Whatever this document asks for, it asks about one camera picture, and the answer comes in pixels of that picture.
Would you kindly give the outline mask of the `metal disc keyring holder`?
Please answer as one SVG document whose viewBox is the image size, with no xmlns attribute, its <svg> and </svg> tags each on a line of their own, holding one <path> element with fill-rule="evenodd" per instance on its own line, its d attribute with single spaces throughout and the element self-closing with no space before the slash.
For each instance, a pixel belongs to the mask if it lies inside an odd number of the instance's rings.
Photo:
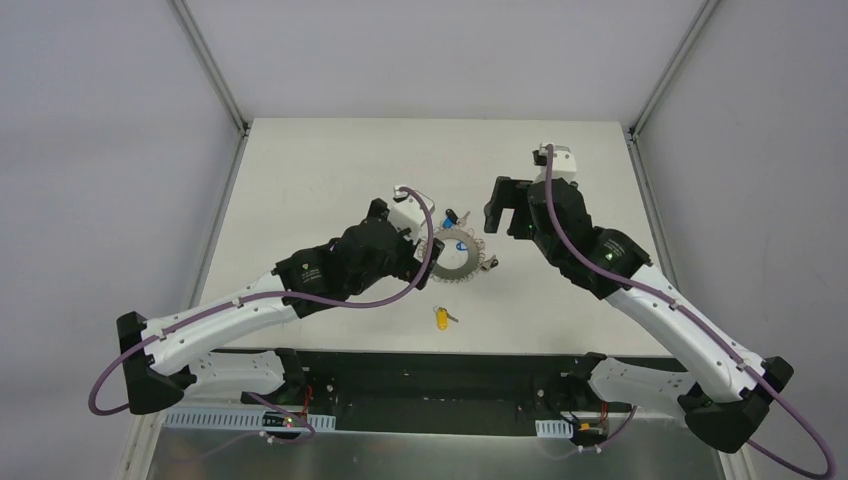
<svg viewBox="0 0 848 480">
<path fill-rule="evenodd" d="M 473 229 L 454 227 L 435 230 L 434 236 L 443 243 L 443 250 L 431 270 L 431 278 L 443 283 L 463 283 L 472 280 L 480 264 L 495 255 L 486 254 L 484 240 Z"/>
</svg>

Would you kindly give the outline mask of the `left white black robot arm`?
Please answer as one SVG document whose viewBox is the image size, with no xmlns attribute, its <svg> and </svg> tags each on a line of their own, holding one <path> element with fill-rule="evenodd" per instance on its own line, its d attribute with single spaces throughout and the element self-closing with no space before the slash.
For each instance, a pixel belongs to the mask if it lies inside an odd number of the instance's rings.
<svg viewBox="0 0 848 480">
<path fill-rule="evenodd" d="M 116 321 L 126 410 L 145 415 L 194 395 L 256 394 L 297 402 L 305 373 L 291 349 L 233 353 L 223 346 L 250 333 L 331 308 L 371 309 L 423 289 L 444 244 L 434 202 L 408 187 L 375 199 L 365 218 L 327 243 L 298 250 L 242 289 L 206 305 Z"/>
</svg>

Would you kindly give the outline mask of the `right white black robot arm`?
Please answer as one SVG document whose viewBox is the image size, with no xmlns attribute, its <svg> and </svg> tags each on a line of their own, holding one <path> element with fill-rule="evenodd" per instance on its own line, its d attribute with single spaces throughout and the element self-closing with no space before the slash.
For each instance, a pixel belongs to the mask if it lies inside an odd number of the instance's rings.
<svg viewBox="0 0 848 480">
<path fill-rule="evenodd" d="M 568 374 L 569 400 L 583 410 L 604 401 L 661 412 L 708 446 L 737 452 L 770 410 L 762 385 L 782 391 L 792 366 L 748 350 L 709 321 L 689 319 L 693 305 L 630 237 L 593 225 L 575 186 L 553 180 L 552 199 L 556 224 L 544 183 L 499 176 L 484 207 L 484 230 L 496 232 L 503 211 L 512 210 L 510 237 L 532 241 L 564 278 L 636 321 L 683 367 L 642 367 L 590 352 Z"/>
</svg>

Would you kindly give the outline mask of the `yellow tagged key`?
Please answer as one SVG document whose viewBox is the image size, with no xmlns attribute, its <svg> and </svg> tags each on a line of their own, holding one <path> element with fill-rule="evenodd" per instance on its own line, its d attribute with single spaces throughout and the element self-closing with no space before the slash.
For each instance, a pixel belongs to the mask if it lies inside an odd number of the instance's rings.
<svg viewBox="0 0 848 480">
<path fill-rule="evenodd" d="M 459 320 L 450 314 L 450 312 L 442 307 L 436 306 L 434 309 L 436 318 L 436 326 L 440 331 L 446 331 L 452 323 L 458 323 Z"/>
</svg>

